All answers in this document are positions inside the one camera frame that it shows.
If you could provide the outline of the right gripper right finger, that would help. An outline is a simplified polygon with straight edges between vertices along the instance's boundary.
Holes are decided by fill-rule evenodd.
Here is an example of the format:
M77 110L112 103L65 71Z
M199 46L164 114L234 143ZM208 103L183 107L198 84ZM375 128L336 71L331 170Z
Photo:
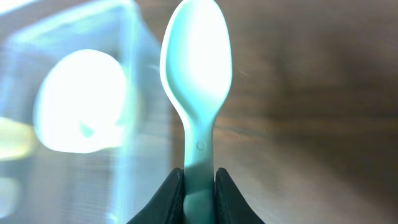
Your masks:
M215 220L217 224L264 224L249 206L225 168L215 177Z

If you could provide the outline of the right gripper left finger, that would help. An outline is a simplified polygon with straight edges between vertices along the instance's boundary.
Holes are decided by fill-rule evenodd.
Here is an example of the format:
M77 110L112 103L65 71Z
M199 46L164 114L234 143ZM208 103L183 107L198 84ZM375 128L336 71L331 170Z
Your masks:
M183 184L183 169L174 168L146 206L127 224L183 223Z

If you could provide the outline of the white bowl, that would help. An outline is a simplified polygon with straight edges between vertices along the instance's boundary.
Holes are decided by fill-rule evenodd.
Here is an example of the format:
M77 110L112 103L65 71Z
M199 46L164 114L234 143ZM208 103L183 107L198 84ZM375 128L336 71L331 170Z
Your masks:
M34 103L39 141L58 152L88 154L123 143L120 121L127 98L121 64L109 54L83 49L58 61Z

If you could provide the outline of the light blue plastic spoon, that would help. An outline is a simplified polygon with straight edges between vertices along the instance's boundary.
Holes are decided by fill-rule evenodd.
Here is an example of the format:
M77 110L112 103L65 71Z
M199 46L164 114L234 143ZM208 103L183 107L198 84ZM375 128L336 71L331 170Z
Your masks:
M213 130L233 79L228 28L214 0L182 1L174 10L160 77L184 128L183 222L214 223Z

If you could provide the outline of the yellow bowl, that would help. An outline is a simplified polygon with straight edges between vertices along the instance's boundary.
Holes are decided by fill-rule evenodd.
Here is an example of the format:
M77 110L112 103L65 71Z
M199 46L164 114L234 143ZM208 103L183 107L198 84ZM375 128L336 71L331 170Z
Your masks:
M37 144L32 125L1 117L1 161L26 158Z

